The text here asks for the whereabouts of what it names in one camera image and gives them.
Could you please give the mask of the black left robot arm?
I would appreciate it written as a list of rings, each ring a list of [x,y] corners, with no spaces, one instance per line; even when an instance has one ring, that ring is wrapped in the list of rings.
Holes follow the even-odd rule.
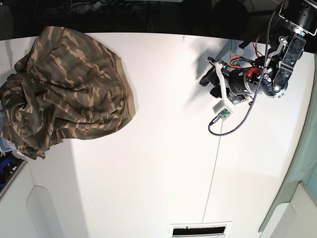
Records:
[[[301,58],[306,35],[317,33],[315,0],[284,0],[273,12],[266,29],[267,49],[256,58],[232,56],[220,61],[227,98],[233,104],[253,103],[255,94],[281,97],[288,87],[295,64]]]

